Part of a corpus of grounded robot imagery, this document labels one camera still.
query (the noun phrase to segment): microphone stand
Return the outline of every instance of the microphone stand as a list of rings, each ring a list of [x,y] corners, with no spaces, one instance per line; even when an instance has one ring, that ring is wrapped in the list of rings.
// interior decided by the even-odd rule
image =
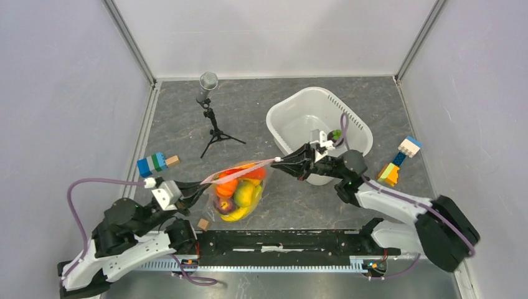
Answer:
[[[244,142],[242,140],[239,140],[239,139],[236,139],[235,137],[230,136],[228,134],[225,134],[222,130],[218,129],[218,124],[216,124],[216,118],[215,118],[215,115],[214,115],[214,111],[213,111],[213,109],[211,107],[209,107],[210,103],[211,103],[211,100],[209,100],[209,98],[206,98],[203,103],[202,102],[198,102],[198,104],[200,104],[200,106],[202,106],[202,108],[205,109],[204,116],[207,117],[208,119],[210,119],[211,120],[211,124],[213,124],[213,129],[211,129],[209,131],[209,134],[212,135],[211,140],[209,141],[209,143],[205,147],[204,152],[200,156],[200,159],[204,157],[205,152],[207,151],[207,149],[209,149],[209,146],[212,145],[213,143],[216,143],[216,142],[233,139],[233,140],[236,140],[236,141],[238,141],[238,142],[240,142],[242,144],[246,144],[246,142]]]

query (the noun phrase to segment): plastic bag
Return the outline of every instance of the plastic bag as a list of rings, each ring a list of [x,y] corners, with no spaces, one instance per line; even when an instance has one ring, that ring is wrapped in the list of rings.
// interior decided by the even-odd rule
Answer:
[[[238,178],[222,184],[213,184],[208,188],[209,202],[206,209],[212,221],[216,217],[211,211],[223,221],[235,222],[246,218],[255,210],[272,172],[272,168],[266,163],[263,163],[266,166],[248,173],[243,171],[258,163],[262,161],[245,161],[215,174],[214,179],[218,180],[235,173],[243,173]]]

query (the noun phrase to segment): white wall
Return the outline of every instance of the white wall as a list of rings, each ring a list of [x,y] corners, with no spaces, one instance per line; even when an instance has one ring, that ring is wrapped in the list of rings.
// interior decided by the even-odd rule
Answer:
[[[528,2],[450,0],[403,95],[436,191],[481,234],[481,298],[528,292]]]
[[[149,86],[102,1],[0,4],[0,298],[58,298],[80,178],[124,178]],[[117,186],[74,190],[88,233]]]
[[[115,0],[158,78],[394,75],[435,0]]]

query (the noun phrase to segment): tripod leg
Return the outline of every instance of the tripod leg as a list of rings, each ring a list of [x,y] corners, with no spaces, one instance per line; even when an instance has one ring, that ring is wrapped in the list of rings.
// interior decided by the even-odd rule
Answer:
[[[204,152],[202,153],[202,156],[200,156],[200,159],[202,159],[202,158],[204,157],[205,152],[207,151],[207,149],[209,148],[209,146],[210,146],[211,144],[214,143],[214,142],[213,142],[213,139],[214,139],[215,137],[216,137],[216,136],[213,135],[213,137],[211,138],[211,140],[209,141],[209,143],[208,143],[207,146],[205,147]]]
[[[230,135],[228,135],[228,134],[222,133],[222,135],[226,136],[228,139],[233,139],[233,140],[236,140],[236,141],[238,141],[238,142],[240,142],[240,143],[246,144],[246,142],[244,142],[244,141],[242,141],[242,140],[240,140],[240,139],[236,139],[235,137],[230,136]]]

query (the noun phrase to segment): white plastic basket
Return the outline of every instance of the white plastic basket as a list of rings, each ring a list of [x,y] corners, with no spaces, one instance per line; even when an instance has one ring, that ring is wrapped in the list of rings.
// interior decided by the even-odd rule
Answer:
[[[369,127],[335,94],[321,87],[308,87],[273,106],[266,116],[266,124],[275,143],[283,154],[291,154],[309,141],[309,133],[320,129],[325,133],[340,129],[339,119],[346,112],[350,123],[347,139],[350,149],[365,156],[372,148],[372,132]],[[346,151],[340,146],[329,152],[337,157]],[[327,176],[310,175],[312,185],[324,185],[332,181]]]

